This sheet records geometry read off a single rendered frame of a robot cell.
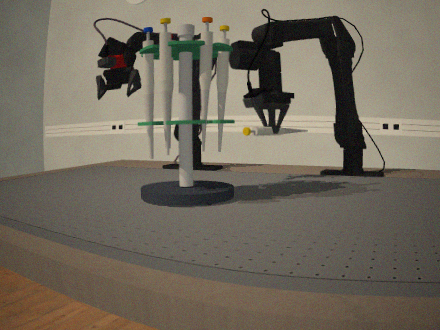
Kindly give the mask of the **white pipette with blue button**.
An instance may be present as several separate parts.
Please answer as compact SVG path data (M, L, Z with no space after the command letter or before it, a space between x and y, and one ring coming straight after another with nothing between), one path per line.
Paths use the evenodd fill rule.
M147 33L147 41L143 41L143 48L154 44L154 41L150 40L152 32L152 27L144 28L144 33ZM151 122L154 117L154 53L143 54L143 91L146 122ZM154 159L153 125L147 125L146 128L149 157Z

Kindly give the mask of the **white pipette with yellow button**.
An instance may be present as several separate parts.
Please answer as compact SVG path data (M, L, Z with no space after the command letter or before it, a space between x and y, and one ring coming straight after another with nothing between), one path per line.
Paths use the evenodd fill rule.
M168 46L171 40L171 32L167 32L167 24L171 23L170 18L160 19L160 24L164 24L164 32L159 34L159 81L162 97L163 121L165 132L166 155L169 155L169 125L170 121L170 91L172 83L172 52Z
M230 45L230 39L226 39L226 31L229 31L229 26L220 26L220 31L223 31L223 38L218 40L218 43L225 43ZM228 86L229 73L229 51L218 52L217 62L217 92L218 92L218 119L224 119L226 92ZM218 124L218 152L221 152L222 145L223 123Z

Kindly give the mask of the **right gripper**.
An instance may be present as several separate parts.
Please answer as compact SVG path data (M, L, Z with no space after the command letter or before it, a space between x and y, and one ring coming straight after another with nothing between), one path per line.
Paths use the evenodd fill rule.
M137 69L134 69L133 64L130 63L130 60L124 60L123 54L114 56L109 55L107 57L114 57L117 61L114 67L104 70L103 72L103 75L106 78L107 82L104 81L102 75L96 76L98 100L102 98L107 90L121 89L122 84L128 84L127 97L129 97L132 93L141 88L142 85L139 71ZM131 88L132 84L133 88Z

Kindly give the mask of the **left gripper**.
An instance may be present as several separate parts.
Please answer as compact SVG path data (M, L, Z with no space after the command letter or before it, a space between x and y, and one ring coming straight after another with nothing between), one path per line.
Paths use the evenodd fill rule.
M279 71L265 71L265 74L263 74L263 71L259 71L259 88L252 88L252 91L253 97L257 97L262 93L264 98L262 105L254 107L263 126L272 127L273 133L278 134L282 121L290 107L291 98L294 98L294 93L282 92L282 74ZM268 110L269 122L266 122L263 109ZM277 125L275 122L276 109L280 109Z

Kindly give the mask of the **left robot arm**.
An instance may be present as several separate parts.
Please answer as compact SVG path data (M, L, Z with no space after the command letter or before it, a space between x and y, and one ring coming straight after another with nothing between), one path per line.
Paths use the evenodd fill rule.
M229 55L229 64L232 69L249 70L248 66L261 45L267 26L268 23L252 30L251 36L254 42L239 40L231 44L233 51ZM329 35L334 36L329 37ZM334 137L340 148L346 149L343 150L342 170L325 169L320 171L320 174L383 177L384 172L363 171L363 149L366 149L366 144L362 122L359 122L357 114L352 78L352 58L354 58L356 46L338 16L308 21L270 22L262 49L258 52L250 70L263 71L263 74L267 70L281 72L280 53L275 50L270 50L274 52L268 50L282 47L283 42L286 41L314 38L319 38L322 51L329 61L332 72L336 101L336 123L333 123Z

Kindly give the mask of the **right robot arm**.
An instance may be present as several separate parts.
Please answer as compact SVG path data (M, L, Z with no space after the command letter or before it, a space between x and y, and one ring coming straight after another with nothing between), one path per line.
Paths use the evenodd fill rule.
M134 33L128 40L127 43L120 42L112 37L109 37L107 40L109 46L109 55L121 55L123 54L124 60L130 60L130 63L134 65L136 60L136 54L143 48L143 41L146 41L147 33L136 32ZM193 40L201 39L201 33L198 35L194 35ZM150 40L154 41L154 44L159 44L159 34L150 33ZM106 43L105 43L106 44ZM111 68L116 65L116 58L114 57L105 57L105 44L103 45L99 57L102 59L98 60L98 68ZM130 45L131 44L131 45ZM127 50L126 50L127 49ZM121 51L121 53L120 53ZM217 62L217 58L212 58L212 70L214 69L214 65ZM195 66L196 67L193 68ZM200 60L193 60L192 66L192 98L193 98L193 113L192 120L199 120L200 118L200 109L201 109L201 90L199 83L199 66ZM194 128L194 129L193 129ZM202 142L198 136L200 129L200 124L192 125L192 133L193 133L193 170L208 170L208 171L216 171L223 169L223 165L202 165L201 162L201 145ZM179 125L175 125L174 129L174 137L178 141L179 140ZM170 166L168 166L170 165ZM179 164L168 164L163 165L163 169L179 169ZM217 168L202 168L202 167L217 167Z

